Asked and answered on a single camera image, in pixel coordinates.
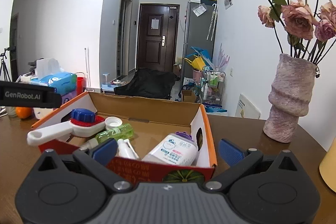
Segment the orange fruit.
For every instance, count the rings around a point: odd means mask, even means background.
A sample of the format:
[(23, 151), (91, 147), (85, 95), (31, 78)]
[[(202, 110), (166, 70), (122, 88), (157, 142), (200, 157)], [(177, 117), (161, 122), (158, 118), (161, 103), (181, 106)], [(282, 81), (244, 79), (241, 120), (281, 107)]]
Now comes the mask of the orange fruit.
[(16, 107), (15, 113), (20, 119), (27, 119), (32, 116), (33, 109), (30, 107)]

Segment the white brush red bristles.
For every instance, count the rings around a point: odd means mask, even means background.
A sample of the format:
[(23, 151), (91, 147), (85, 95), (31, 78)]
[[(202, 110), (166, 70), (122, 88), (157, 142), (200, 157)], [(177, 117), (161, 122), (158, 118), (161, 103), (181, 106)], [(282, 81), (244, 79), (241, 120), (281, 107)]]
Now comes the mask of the white brush red bristles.
[(88, 138), (97, 134), (104, 128), (105, 119), (101, 116), (97, 116), (93, 123), (85, 123), (71, 119), (66, 122), (30, 131), (27, 134), (27, 144), (31, 146), (39, 146), (68, 134), (80, 138)]

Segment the blue scalloped lid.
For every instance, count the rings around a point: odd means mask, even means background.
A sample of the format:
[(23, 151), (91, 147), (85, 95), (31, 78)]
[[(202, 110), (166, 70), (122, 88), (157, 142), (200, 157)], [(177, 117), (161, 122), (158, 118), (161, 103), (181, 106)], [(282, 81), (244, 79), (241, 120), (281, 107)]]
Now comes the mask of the blue scalloped lid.
[(76, 108), (71, 112), (71, 118), (84, 123), (93, 123), (96, 119), (96, 114), (88, 109)]

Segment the blue tissue pack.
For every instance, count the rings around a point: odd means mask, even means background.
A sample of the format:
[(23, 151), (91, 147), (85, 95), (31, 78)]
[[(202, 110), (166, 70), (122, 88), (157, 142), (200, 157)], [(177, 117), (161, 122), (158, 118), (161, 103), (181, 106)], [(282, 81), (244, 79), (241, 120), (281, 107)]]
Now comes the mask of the blue tissue pack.
[(31, 79), (30, 84), (54, 88), (56, 93), (63, 96), (76, 90), (77, 75), (69, 72), (59, 72), (41, 79)]

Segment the black bag on floor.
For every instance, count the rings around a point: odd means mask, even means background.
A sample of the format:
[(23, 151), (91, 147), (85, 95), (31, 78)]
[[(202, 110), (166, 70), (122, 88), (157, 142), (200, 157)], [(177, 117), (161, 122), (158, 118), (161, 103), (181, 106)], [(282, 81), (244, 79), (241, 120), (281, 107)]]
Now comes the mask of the black bag on floor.
[(141, 68), (128, 84), (115, 88), (114, 93), (118, 96), (169, 100), (174, 84), (173, 72)]

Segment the grey refrigerator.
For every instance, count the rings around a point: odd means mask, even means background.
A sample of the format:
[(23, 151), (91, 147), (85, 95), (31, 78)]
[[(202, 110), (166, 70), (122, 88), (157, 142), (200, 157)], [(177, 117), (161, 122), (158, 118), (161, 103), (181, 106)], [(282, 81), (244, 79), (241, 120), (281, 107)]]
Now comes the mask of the grey refrigerator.
[(188, 58), (189, 60), (194, 58), (196, 52), (192, 47), (207, 50), (212, 59), (215, 38), (211, 40), (212, 32), (210, 32), (208, 39), (207, 35), (213, 11), (214, 6), (212, 5), (194, 3), (191, 1), (188, 1), (187, 3), (180, 87), (185, 83), (185, 79), (188, 80), (193, 78), (193, 68), (185, 60), (185, 58)]

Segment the white spray tube bottle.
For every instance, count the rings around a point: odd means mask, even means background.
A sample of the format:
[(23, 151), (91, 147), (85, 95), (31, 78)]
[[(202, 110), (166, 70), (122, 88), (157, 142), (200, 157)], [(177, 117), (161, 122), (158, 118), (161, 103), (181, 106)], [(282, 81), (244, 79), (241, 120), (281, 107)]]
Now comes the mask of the white spray tube bottle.
[(118, 156), (125, 159), (139, 160), (138, 154), (135, 152), (129, 139), (118, 139)]

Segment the small white bottle cap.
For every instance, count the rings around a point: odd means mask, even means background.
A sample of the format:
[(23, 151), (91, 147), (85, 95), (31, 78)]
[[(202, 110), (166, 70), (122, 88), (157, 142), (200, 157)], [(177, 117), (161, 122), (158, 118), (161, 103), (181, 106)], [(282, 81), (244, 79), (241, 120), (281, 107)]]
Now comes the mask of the small white bottle cap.
[(105, 119), (105, 129), (110, 130), (112, 128), (122, 125), (122, 120), (118, 117), (107, 117)]

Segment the dark brown door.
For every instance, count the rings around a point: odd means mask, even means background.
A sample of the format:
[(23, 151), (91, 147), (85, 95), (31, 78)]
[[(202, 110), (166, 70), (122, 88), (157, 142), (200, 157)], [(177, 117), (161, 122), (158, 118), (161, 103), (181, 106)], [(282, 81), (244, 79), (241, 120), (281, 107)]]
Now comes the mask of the dark brown door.
[(142, 3), (139, 8), (137, 68), (172, 72), (179, 5)]

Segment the purple tissue pack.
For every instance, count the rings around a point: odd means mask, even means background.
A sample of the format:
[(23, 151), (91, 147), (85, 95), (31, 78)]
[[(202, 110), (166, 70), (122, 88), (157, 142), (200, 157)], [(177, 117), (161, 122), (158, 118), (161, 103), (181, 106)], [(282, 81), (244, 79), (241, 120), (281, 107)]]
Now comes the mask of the purple tissue pack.
[(74, 99), (77, 96), (77, 91), (74, 90), (62, 96), (62, 104), (67, 103), (68, 101)]

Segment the metal trolley with bottles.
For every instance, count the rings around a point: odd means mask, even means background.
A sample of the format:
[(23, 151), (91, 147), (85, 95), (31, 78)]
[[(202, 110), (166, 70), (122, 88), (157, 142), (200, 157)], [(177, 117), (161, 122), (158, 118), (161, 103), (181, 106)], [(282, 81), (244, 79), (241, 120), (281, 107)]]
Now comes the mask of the metal trolley with bottles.
[(201, 101), (222, 105), (225, 81), (225, 72), (214, 71), (210, 70), (209, 67), (204, 67), (201, 77)]

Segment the red cardboard box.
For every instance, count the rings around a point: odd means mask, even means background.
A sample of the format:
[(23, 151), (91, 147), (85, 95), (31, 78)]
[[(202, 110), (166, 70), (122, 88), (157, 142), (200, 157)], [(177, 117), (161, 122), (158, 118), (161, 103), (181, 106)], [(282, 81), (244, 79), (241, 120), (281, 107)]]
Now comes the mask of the red cardboard box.
[(173, 166), (125, 159), (116, 156), (107, 168), (132, 184), (162, 182), (175, 178), (180, 182), (210, 180), (217, 166), (214, 140), (205, 107), (190, 102), (126, 97), (85, 92), (32, 125), (32, 130), (58, 124), (73, 109), (88, 109), (97, 115), (118, 117), (134, 129), (130, 143), (139, 157), (145, 157), (170, 133), (186, 132), (197, 145), (197, 158), (190, 166)]

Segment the pink textured vase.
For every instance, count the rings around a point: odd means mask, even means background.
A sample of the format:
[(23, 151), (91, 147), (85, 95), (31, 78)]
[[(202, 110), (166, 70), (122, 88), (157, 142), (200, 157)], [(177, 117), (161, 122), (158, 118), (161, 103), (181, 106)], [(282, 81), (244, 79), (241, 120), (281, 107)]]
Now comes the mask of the pink textured vase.
[(290, 143), (299, 117), (309, 112), (317, 66), (310, 61), (282, 53), (268, 101), (272, 105), (263, 132), (269, 138)]

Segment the white labelled bottle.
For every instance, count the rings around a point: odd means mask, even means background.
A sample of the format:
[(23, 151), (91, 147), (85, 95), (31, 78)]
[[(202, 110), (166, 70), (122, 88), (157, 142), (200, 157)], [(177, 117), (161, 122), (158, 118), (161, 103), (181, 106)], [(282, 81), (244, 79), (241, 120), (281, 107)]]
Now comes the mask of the white labelled bottle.
[(167, 135), (143, 159), (144, 162), (191, 166), (198, 157), (198, 146), (186, 132)]

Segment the green transparent spray bottle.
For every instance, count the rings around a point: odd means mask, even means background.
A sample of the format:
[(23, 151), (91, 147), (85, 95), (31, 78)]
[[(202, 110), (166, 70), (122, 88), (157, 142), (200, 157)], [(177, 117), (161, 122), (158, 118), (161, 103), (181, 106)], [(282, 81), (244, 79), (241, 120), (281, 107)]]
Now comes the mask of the green transparent spray bottle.
[(131, 139), (133, 135), (134, 129), (132, 126), (129, 123), (122, 124), (118, 127), (98, 133), (96, 136), (82, 144), (80, 149), (93, 149), (108, 139), (114, 139), (115, 141), (118, 141), (119, 139)]

